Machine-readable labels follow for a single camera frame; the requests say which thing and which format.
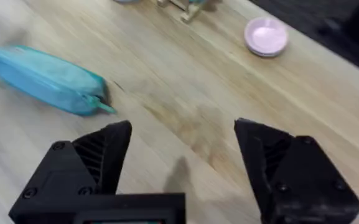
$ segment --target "wooden surface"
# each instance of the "wooden surface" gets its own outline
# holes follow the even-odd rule
[[[0,223],[54,141],[123,119],[134,131],[119,192],[185,191],[188,223],[259,223],[238,117],[315,137],[359,196],[359,69],[293,29],[280,57],[254,56],[243,29],[267,13],[250,2],[190,25],[149,0],[29,5],[23,43],[103,76],[118,114],[75,116],[0,82]]]

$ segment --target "small plate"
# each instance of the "small plate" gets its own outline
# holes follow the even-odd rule
[[[251,20],[244,31],[247,47],[262,57],[279,55],[287,45],[286,26],[277,19],[260,17]]]

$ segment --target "black plastic part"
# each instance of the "black plastic part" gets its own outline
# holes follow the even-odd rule
[[[314,138],[242,118],[235,131],[264,224],[348,224],[358,215],[358,197]]]
[[[184,194],[115,195],[130,136],[122,121],[53,144],[11,208],[13,222],[184,224]]]

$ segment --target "blue pouch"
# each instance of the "blue pouch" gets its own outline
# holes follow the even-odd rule
[[[98,108],[115,113],[106,100],[102,77],[68,61],[22,45],[0,49],[0,77],[59,109],[91,115]]]

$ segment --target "pink plate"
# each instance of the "pink plate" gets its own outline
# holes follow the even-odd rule
[[[282,22],[260,17],[247,24],[244,38],[250,51],[263,57],[273,57],[287,45],[288,34]]]

